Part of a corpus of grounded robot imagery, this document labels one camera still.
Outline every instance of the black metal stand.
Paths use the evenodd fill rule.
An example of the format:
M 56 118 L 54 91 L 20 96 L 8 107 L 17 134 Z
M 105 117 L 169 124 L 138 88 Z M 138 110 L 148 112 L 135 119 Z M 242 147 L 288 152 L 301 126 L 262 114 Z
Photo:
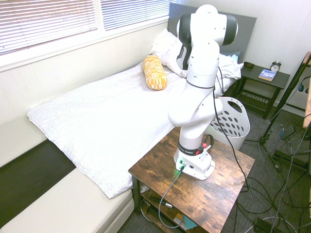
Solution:
M 266 132 L 264 133 L 264 135 L 262 136 L 263 139 L 265 140 L 265 137 L 267 136 L 267 134 L 269 133 L 273 123 L 275 122 L 280 109 L 283 108 L 283 106 L 286 104 L 286 101 L 288 99 L 288 97 L 290 96 L 290 94 L 292 93 L 292 91 L 295 89 L 295 87 L 297 86 L 300 76 L 302 75 L 302 72 L 305 70 L 305 68 L 308 66 L 309 61 L 311 60 L 311 55 L 309 56 L 307 62 L 303 65 L 303 61 L 301 62 L 299 69 L 297 70 L 297 72 L 295 73 L 293 79 L 291 80 L 291 83 L 288 85 L 283 97 L 281 98 L 280 102 L 278 103 L 276 110 L 273 113 L 273 119 L 271 119 L 270 124 L 266 130 Z
M 270 129 L 271 129 L 273 123 L 275 122 L 275 120 L 276 120 L 276 118 L 277 118 L 277 116 L 279 114 L 279 111 L 283 108 L 284 105 L 286 105 L 287 99 L 289 98 L 290 94 L 292 93 L 292 91 L 297 86 L 297 84 L 299 82 L 299 79 L 300 79 L 300 76 L 302 75 L 303 71 L 308 66 L 309 61 L 311 60 L 311 54 L 308 57 L 308 60 L 307 60 L 307 62 L 305 64 L 304 64 L 304 60 L 305 60 L 305 58 L 302 60 L 300 66 L 299 66 L 299 69 L 295 73 L 295 75 L 294 75 L 293 79 L 291 80 L 290 84 L 288 85 L 288 87 L 287 87 L 287 89 L 286 89 L 282 99 L 280 100 L 279 104 L 277 105 L 276 110 L 273 113 L 273 118 L 271 119 L 270 124 L 269 124 L 267 130 L 265 131 L 264 135 L 261 136 L 258 140 L 246 139 L 246 141 L 257 142 L 257 143 L 259 143 L 260 145 L 263 146 L 263 148 L 266 150 L 267 154 L 269 155 L 271 161 L 273 162 L 273 164 L 276 167 L 276 170 L 278 172 L 280 172 L 280 168 L 275 163 L 274 157 L 288 159 L 289 156 L 284 154 L 284 153 L 282 153 L 282 152 L 280 152 L 280 151 L 277 151 L 277 150 L 275 151 L 274 155 L 271 156 L 264 144 L 266 143 L 267 140 L 269 140 L 269 137 L 270 137 L 270 134 L 271 134 Z M 300 167 L 303 167 L 305 169 L 308 169 L 309 173 L 311 175 L 311 169 L 310 169 L 311 168 L 311 163 L 310 163 L 310 160 L 311 159 L 309 158 L 309 161 L 307 163 L 304 163 L 304 162 L 302 162 L 302 161 L 300 161 L 298 159 L 294 159 L 294 164 L 296 164 L 296 165 L 298 165 Z

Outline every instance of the bolster pillow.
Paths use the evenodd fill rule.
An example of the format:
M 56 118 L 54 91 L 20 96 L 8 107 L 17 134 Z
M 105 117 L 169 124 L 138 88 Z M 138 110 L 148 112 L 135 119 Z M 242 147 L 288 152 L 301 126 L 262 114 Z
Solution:
M 166 87 L 167 76 L 159 57 L 155 55 L 146 57 L 143 62 L 143 70 L 150 89 L 163 90 Z

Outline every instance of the nightstand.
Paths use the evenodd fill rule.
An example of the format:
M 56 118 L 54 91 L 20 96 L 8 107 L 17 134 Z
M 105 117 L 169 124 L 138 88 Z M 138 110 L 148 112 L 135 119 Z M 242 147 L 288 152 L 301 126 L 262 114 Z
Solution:
M 246 108 L 262 114 L 262 118 L 266 119 L 280 91 L 285 88 L 290 75 L 278 72 L 272 81 L 267 81 L 258 77 L 264 69 L 267 68 L 260 66 L 254 66 L 253 68 L 244 67 L 241 70 L 242 78 L 237 81 L 232 97 L 240 100 Z M 247 80 L 274 87 L 273 96 L 270 98 L 244 89 Z
M 170 209 L 161 206 L 162 219 L 167 224 L 176 225 L 174 218 L 184 214 L 198 226 L 173 231 L 164 226 L 158 218 L 159 203 L 149 198 L 149 192 L 161 198 L 178 175 L 174 154 L 177 150 L 180 128 L 174 128 L 144 155 L 130 169 L 133 178 L 133 198 L 135 210 L 142 212 L 167 233 L 220 233 L 229 213 L 244 185 L 244 175 L 235 161 L 232 148 L 215 140 L 208 151 L 215 162 L 215 170 L 206 180 L 182 173 L 171 187 L 165 200 L 173 205 Z M 247 176 L 254 159 L 235 151 L 242 169 Z M 150 190 L 139 192 L 140 182 Z

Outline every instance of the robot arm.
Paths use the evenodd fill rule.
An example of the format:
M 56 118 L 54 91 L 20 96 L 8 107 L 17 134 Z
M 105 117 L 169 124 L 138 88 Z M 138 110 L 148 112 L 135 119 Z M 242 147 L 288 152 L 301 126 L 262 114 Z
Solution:
M 176 168 L 180 167 L 180 161 L 187 161 L 183 172 L 201 180 L 207 178 L 211 165 L 211 159 L 202 159 L 201 143 L 204 131 L 215 118 L 214 101 L 217 113 L 222 111 L 221 100 L 209 96 L 218 70 L 219 45 L 232 43 L 237 31 L 236 19 L 218 14 L 211 5 L 203 5 L 179 21 L 177 33 L 183 46 L 177 63 L 182 69 L 187 68 L 188 74 L 184 91 L 169 109 L 168 117 L 174 126 L 181 127 L 174 156 Z

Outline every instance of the laundry basket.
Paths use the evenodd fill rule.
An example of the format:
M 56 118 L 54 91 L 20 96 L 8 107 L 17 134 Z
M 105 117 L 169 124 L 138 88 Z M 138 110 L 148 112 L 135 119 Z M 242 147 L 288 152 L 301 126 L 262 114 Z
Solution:
M 246 109 L 237 99 L 220 97 L 223 103 L 223 112 L 218 115 L 219 123 L 228 136 L 234 149 L 239 150 L 249 133 L 250 125 Z M 223 130 L 215 118 L 205 130 L 205 134 L 212 135 L 216 140 L 230 146 Z

